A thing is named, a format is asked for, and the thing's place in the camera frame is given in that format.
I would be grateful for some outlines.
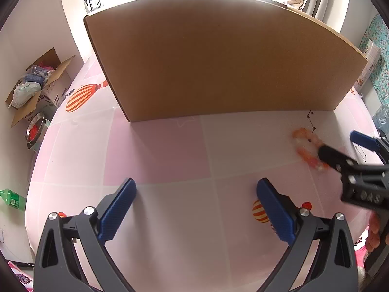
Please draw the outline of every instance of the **human hand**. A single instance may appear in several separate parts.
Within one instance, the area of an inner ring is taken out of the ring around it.
[[[380,218],[376,212],[372,212],[369,219],[369,231],[367,233],[365,247],[368,252],[372,252],[380,245]],[[386,244],[389,245],[389,234],[386,236]]]

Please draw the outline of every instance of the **blue rubber fingertip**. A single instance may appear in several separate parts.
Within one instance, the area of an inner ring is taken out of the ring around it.
[[[294,221],[278,200],[278,193],[268,179],[258,181],[257,196],[280,240],[293,244],[296,239]]]
[[[115,234],[134,201],[136,194],[137,187],[135,181],[129,179],[100,219],[100,231],[97,238],[102,244],[115,237]]]
[[[362,134],[358,131],[352,131],[350,133],[350,141],[356,143],[362,147],[365,147],[371,151],[379,152],[380,146],[377,142],[377,139]]]

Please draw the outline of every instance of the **silver screw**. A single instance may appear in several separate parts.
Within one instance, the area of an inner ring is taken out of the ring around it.
[[[307,210],[305,208],[300,208],[299,212],[300,212],[300,215],[302,215],[302,216],[308,216],[309,215],[309,210]]]
[[[344,215],[342,213],[336,213],[336,218],[340,221],[344,220]]]
[[[357,179],[355,179],[355,177],[353,175],[349,175],[349,181],[351,184],[356,184],[357,183]]]
[[[56,218],[57,218],[57,213],[50,213],[49,214],[49,220],[53,221]]]
[[[95,209],[92,208],[91,206],[88,206],[88,207],[84,208],[84,214],[85,215],[92,215],[94,211],[95,211]]]

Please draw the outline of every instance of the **open cardboard box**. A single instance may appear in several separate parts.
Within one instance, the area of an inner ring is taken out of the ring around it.
[[[48,50],[44,55],[35,60],[26,71],[34,64],[44,63],[45,66],[51,66],[55,71],[51,74],[44,88],[30,98],[22,107],[16,109],[11,127],[23,118],[30,122],[39,112],[43,112],[48,120],[52,120],[57,108],[61,105],[66,91],[71,85],[71,79],[65,69],[74,58],[70,57],[61,62],[54,48]],[[14,97],[14,90],[21,81],[15,84],[8,98],[5,100],[9,106]]]
[[[263,0],[136,0],[84,23],[129,121],[332,111],[367,63],[324,23]]]

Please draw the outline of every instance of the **pink checkered tablecloth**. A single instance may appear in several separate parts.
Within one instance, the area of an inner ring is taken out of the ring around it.
[[[252,215],[262,177],[296,205],[311,202],[317,216],[343,212],[355,240],[366,228],[368,212],[339,199],[339,173],[308,167],[289,139],[293,130],[314,126],[326,144],[360,162],[380,163],[349,141],[354,129],[377,136],[355,91],[334,112],[248,112],[130,124],[104,80],[92,56],[44,138],[26,208],[34,252],[50,212],[79,214],[125,177],[135,179],[138,195],[106,248],[139,292],[256,291],[286,249],[269,223]],[[88,280],[98,287],[79,241],[76,249]],[[301,274],[296,284],[303,279]]]

